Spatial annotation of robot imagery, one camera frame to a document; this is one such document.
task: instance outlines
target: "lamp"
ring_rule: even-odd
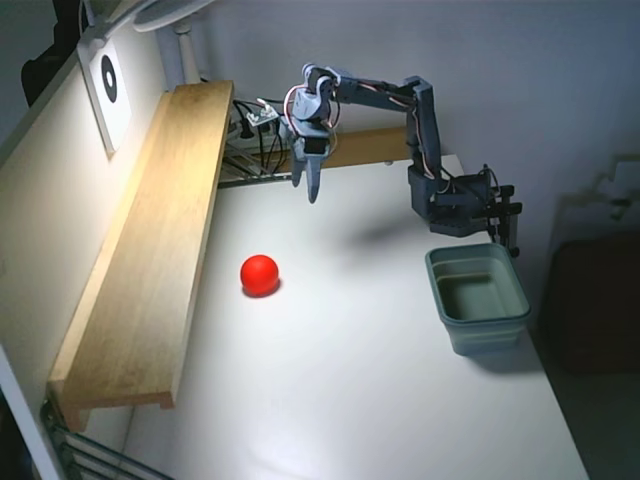
[[[198,83],[200,73],[193,52],[189,17],[213,1],[141,0],[114,21],[97,23],[83,33],[78,42],[78,58],[100,133],[109,154],[114,153],[122,144],[131,120],[131,108],[122,80],[122,70],[110,38],[130,20],[133,20],[133,28],[138,32],[149,32],[175,24],[174,31],[180,40],[185,81]],[[84,0],[84,3],[89,11],[89,0]]]

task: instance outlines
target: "wooden board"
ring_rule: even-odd
[[[338,148],[323,168],[365,165],[409,158],[406,128],[380,128],[338,135]]]
[[[117,246],[111,253],[112,247],[103,249],[85,291],[87,304],[76,312],[88,316],[85,327],[70,330],[76,337],[70,345],[81,337],[77,351],[71,346],[59,356],[61,373],[54,368],[53,380],[63,382],[61,392],[53,385],[63,412],[174,406],[232,95],[231,82],[182,86],[166,111],[159,109],[163,118],[150,134],[135,199],[117,240],[107,239]],[[106,273],[101,262],[108,263]]]
[[[78,347],[80,346],[80,341],[82,340],[87,328],[89,317],[93,311],[100,287],[102,286],[102,282],[107,274],[111,259],[115,253],[118,240],[120,239],[124,224],[129,215],[129,211],[131,210],[131,205],[133,204],[136,192],[138,191],[142,174],[144,173],[149,158],[153,153],[153,147],[160,132],[162,122],[166,116],[170,99],[171,94],[166,93],[158,103],[156,113],[153,117],[153,123],[149,128],[145,142],[140,154],[138,155],[138,161],[136,162],[134,170],[129,177],[122,200],[120,201],[120,204],[113,216],[107,236],[102,244],[102,248],[100,249],[98,258],[93,266],[93,270],[89,275],[89,280],[82,292],[80,302],[78,302],[76,311],[74,312],[71,323],[69,324],[69,329],[64,337],[62,347],[58,352],[56,362],[53,365],[51,374],[49,375],[49,380],[47,382],[48,391],[56,400],[56,404],[58,405],[60,413],[64,417],[67,426],[74,431],[82,431],[86,428],[87,421],[89,419],[89,411],[77,411],[75,409],[69,410],[66,408],[66,403],[61,401],[64,383],[71,370],[71,365],[73,364]]]

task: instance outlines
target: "cable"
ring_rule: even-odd
[[[260,97],[260,99],[264,100],[265,102],[268,102],[268,103],[278,103],[280,105],[282,105],[284,103],[284,100],[274,100],[273,98]]]
[[[278,136],[279,136],[279,133],[276,132],[276,135],[273,137],[273,142],[271,142],[271,148],[269,149],[269,154],[267,155],[267,168],[269,168],[269,165],[271,164],[271,156],[273,155],[273,150],[276,148],[276,143],[278,142]]]
[[[282,142],[282,137],[280,136],[280,132],[277,133],[278,138],[278,147],[280,148],[280,159],[278,160],[278,164],[274,170],[274,173],[278,173],[280,169],[284,166],[284,162],[287,159],[287,156],[284,151],[284,143]]]
[[[260,127],[257,127],[258,130],[258,141],[260,142],[260,165],[262,166],[262,168],[266,169],[267,166],[265,164],[265,157],[264,157],[264,139],[262,138],[262,130],[260,130]]]
[[[244,105],[252,105],[254,107],[260,107],[260,108],[264,107],[264,105],[262,105],[261,103],[252,102],[251,100],[234,100],[234,101],[238,103],[242,103]]]
[[[84,7],[84,2],[80,0],[78,2],[78,31],[81,37],[82,37],[82,32],[84,31],[84,29],[82,28],[82,7]]]
[[[329,150],[329,156],[333,155],[338,149],[338,133],[335,128],[331,130],[331,134],[333,135],[333,145],[331,146],[331,150]]]
[[[298,132],[298,129],[296,128],[296,126],[291,121],[291,115],[289,113],[289,102],[290,102],[290,99],[291,99],[291,94],[293,94],[293,92],[295,92],[296,90],[298,90],[300,88],[305,88],[305,85],[294,85],[293,87],[291,87],[289,89],[289,91],[287,92],[287,95],[284,97],[284,116],[287,119],[287,122],[289,123],[289,126],[291,127],[291,130],[293,130],[293,133],[295,133],[298,136],[300,135],[300,132]]]
[[[449,190],[449,186],[451,185],[451,177],[449,177],[449,180],[447,181],[447,186],[444,187],[442,190],[437,190],[438,193],[444,193],[447,190]]]
[[[411,112],[411,115],[416,122],[416,133],[418,134],[418,143],[420,144],[420,151],[422,152],[422,167],[424,168],[424,175],[431,180],[435,180],[436,176],[431,170],[429,170],[429,167],[427,166],[427,154],[425,152],[424,144],[422,143],[422,136],[420,134],[420,121],[418,120],[415,109]]]
[[[333,95],[333,101],[336,102],[337,113],[336,119],[333,122],[329,120],[329,128],[335,129],[338,126],[338,123],[340,123],[340,113],[342,111],[342,107],[340,106],[340,100],[337,99],[335,94]]]
[[[469,185],[465,185],[464,183],[461,182],[457,182],[456,181],[456,177],[454,177],[453,175],[451,175],[446,168],[444,168],[442,165],[440,165],[440,170],[442,170],[444,173],[446,173],[449,176],[449,179],[453,182],[454,185],[458,185],[458,187],[460,187],[462,190],[466,190],[467,192],[471,193],[474,197],[476,197],[476,199],[484,206],[487,205],[487,201],[484,200],[482,198],[482,195],[480,195],[475,188],[470,187]]]
[[[240,103],[236,103],[235,101],[233,102],[233,106],[238,112],[238,115],[240,115],[240,121],[242,121],[245,119],[245,116],[242,114],[242,110],[240,110],[240,105],[241,105]]]

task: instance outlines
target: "table surface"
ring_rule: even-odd
[[[219,192],[177,408],[136,409],[127,454],[180,480],[587,478],[527,334],[451,349],[424,256],[487,235],[429,232],[407,165],[326,170],[315,205]],[[262,299],[239,284],[257,253],[282,278]]]

